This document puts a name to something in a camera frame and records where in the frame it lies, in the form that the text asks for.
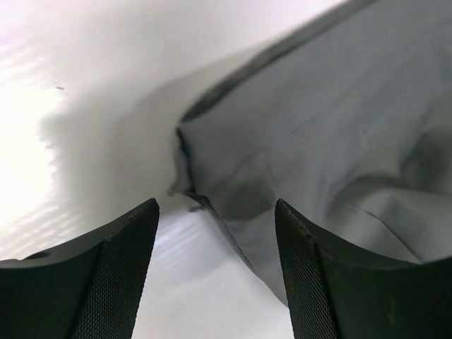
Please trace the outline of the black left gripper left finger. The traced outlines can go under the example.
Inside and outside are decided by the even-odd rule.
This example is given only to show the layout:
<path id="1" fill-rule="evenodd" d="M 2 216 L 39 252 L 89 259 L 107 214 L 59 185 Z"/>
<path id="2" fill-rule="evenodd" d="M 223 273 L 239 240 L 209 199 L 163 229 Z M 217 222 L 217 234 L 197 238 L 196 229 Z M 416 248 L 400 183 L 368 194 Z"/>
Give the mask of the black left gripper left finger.
<path id="1" fill-rule="evenodd" d="M 160 208 L 121 217 L 24 259 L 1 262 L 2 338 L 131 338 Z"/>

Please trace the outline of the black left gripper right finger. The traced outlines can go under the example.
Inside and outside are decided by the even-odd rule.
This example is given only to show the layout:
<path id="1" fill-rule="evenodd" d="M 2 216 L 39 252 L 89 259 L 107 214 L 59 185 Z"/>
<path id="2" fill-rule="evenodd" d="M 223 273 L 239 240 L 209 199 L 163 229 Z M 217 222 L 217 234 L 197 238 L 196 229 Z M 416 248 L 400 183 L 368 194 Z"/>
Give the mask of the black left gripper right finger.
<path id="1" fill-rule="evenodd" d="M 284 200 L 275 232 L 296 338 L 451 337 L 449 258 L 416 264 L 376 254 Z"/>

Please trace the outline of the grey pleated skirt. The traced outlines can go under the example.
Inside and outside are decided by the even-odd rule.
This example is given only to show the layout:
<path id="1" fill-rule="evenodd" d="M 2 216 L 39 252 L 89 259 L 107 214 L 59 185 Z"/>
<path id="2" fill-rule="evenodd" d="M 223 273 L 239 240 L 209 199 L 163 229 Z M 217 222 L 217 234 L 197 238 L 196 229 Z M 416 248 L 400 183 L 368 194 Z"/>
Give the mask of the grey pleated skirt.
<path id="1" fill-rule="evenodd" d="M 179 121 L 173 192 L 286 293 L 274 208 L 410 262 L 451 255 L 451 2 L 347 1 Z"/>

